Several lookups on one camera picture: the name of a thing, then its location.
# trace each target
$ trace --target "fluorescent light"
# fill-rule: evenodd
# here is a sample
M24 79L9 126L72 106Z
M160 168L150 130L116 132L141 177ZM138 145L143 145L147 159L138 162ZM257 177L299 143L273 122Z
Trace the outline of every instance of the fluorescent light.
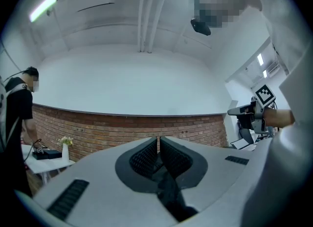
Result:
M260 66L262 66L264 62L263 62L263 57L261 54L258 55L258 60L259 60Z
M57 0L44 0L29 16L31 22L34 22L45 10L47 10Z

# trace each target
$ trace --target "person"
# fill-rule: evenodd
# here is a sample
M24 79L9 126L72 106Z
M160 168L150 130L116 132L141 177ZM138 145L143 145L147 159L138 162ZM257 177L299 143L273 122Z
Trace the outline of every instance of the person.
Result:
M9 167L5 168L5 177L8 186L11 189L16 189L31 196L31 191L27 182L27 176L24 167L22 149L21 149L21 132L22 120L25 124L25 129L34 143L38 140L36 124L32 115L33 98L31 92L39 80L39 73L36 68L29 67L23 71L21 77L14 77L6 84L6 91L12 90L16 85L26 84L25 89L17 91L7 98L6 110L6 135L9 136L9 131L14 122L19 118L19 121L9 139L7 147L3 153L2 161L9 163ZM34 144L35 148L40 148L40 144Z
M195 0L195 19L209 27L222 27L248 7L262 12L277 60L287 75L294 72L280 87L291 110L266 108L263 117L267 125L283 128L295 121L311 120L304 107L312 95L310 89L305 90L312 81L309 73L312 32L292 0Z

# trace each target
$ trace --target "white vase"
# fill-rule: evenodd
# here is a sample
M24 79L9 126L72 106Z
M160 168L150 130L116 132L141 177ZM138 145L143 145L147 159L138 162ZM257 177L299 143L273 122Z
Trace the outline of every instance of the white vase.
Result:
M66 162L69 161L69 156L68 156L68 145L63 144L63 149L62 149L62 159Z

